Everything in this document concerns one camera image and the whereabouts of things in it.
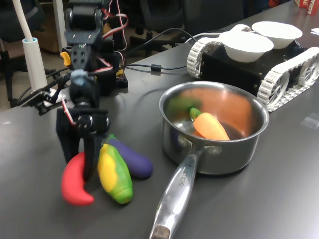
white paper bowl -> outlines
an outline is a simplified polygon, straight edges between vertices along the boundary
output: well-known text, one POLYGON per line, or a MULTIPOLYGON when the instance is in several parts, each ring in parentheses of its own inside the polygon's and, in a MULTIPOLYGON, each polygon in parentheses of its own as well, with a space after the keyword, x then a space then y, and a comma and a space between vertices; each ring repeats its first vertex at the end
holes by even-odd
POLYGON ((252 29, 269 38, 274 43, 275 49, 285 48, 303 35, 303 32, 295 26, 274 21, 257 22, 252 25, 252 29))
POLYGON ((274 47, 268 38, 251 32, 229 31, 220 37, 227 55, 239 62, 254 62, 274 47))

robotic arm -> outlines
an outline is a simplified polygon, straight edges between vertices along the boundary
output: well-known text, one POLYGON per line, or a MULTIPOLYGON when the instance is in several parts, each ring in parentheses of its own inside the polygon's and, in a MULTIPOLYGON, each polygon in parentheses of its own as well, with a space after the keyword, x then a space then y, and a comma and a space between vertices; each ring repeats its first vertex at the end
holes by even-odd
MULTIPOLYGON (((96 169, 101 143, 110 127, 108 112, 99 109, 101 92, 98 81, 101 78, 103 81, 116 81, 119 60, 114 54, 113 40, 104 40, 111 34, 103 35, 105 14, 108 17, 110 12, 105 10, 111 5, 109 0, 70 0, 69 3, 71 8, 66 11, 65 31, 68 46, 61 56, 70 72, 33 92, 21 104, 27 102, 43 115, 56 106, 60 91, 70 80, 69 93, 74 107, 67 108, 62 99, 63 108, 57 109, 56 132, 67 163, 78 154, 80 139, 84 140, 83 178, 87 181, 96 169), (101 52, 108 55, 112 64, 100 57, 101 52), (49 89, 56 84, 58 89, 50 96, 49 89), (44 102, 53 105, 48 107, 44 102)), ((121 86, 127 87, 127 82, 126 85, 121 82, 121 86)))

saucepan handle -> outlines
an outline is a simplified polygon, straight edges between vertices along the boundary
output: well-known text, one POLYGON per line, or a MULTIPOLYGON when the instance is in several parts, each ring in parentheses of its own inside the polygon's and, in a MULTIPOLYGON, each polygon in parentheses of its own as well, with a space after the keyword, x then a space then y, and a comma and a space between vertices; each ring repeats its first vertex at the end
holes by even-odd
POLYGON ((174 172, 159 202, 150 239, 171 239, 175 233, 185 212, 202 152, 191 149, 174 172))

tracked robot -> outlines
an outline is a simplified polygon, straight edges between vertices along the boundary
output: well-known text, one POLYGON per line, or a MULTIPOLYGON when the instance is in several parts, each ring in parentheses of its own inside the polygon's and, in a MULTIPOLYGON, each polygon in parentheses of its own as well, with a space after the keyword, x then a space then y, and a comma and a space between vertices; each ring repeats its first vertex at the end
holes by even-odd
MULTIPOLYGON (((248 31, 236 25, 231 31, 248 31)), ((319 48, 305 49, 293 41, 284 49, 273 49, 253 63, 230 59, 222 40, 201 38, 187 58, 190 75, 202 80, 237 86, 255 95, 269 112, 283 106, 310 88, 319 76, 319 48)))

toy vegetable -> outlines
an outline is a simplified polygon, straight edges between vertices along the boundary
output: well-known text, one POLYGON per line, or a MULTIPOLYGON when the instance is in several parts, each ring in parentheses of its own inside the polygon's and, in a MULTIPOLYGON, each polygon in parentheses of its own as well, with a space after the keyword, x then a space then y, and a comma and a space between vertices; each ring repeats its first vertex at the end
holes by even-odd
POLYGON ((202 105, 201 100, 195 97, 176 96, 171 99, 167 106, 167 112, 169 114, 179 115, 180 113, 188 113, 192 107, 200 107, 202 105))
POLYGON ((75 155, 66 165, 61 181, 62 197, 65 201, 76 206, 87 206, 94 198, 84 191, 84 152, 75 155))
POLYGON ((221 123, 210 113, 202 113, 196 108, 191 108, 189 115, 193 120, 197 132, 207 139, 229 140, 221 123))
POLYGON ((113 134, 109 135, 105 143, 112 145, 117 149, 133 177, 146 179, 151 176, 153 172, 153 165, 147 158, 126 147, 117 138, 115 138, 113 134))
POLYGON ((124 204, 132 199, 130 173, 116 148, 108 144, 103 145, 97 169, 103 188, 115 201, 124 204))

